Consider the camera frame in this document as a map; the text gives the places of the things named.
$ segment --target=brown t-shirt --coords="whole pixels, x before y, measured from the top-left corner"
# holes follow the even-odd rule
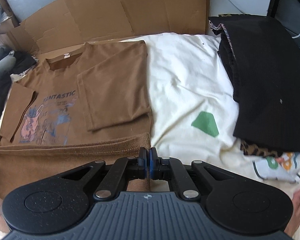
[[[0,146],[77,145],[150,132],[144,41],[46,59],[12,86]]]

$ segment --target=printed graphic on shirt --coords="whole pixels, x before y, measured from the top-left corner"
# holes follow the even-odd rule
[[[41,145],[66,145],[71,123],[68,109],[74,106],[78,96],[75,90],[49,95],[42,105],[30,108],[25,114],[20,143],[35,141]]]

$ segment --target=bare skin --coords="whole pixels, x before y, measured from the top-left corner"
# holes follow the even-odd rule
[[[293,194],[293,214],[285,229],[285,233],[292,237],[300,226],[300,189]]]

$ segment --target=leopard print fabric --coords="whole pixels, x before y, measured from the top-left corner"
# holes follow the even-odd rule
[[[258,147],[258,145],[254,143],[248,143],[244,140],[241,140],[240,150],[243,151],[244,155],[255,155],[261,157],[271,156],[274,158],[279,158],[283,153],[281,151],[270,151],[267,148]]]

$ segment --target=green patch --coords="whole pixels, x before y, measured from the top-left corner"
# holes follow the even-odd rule
[[[216,121],[214,120],[214,116],[208,112],[200,112],[198,117],[192,122],[191,126],[200,129],[212,137],[216,137],[219,135],[218,127]]]

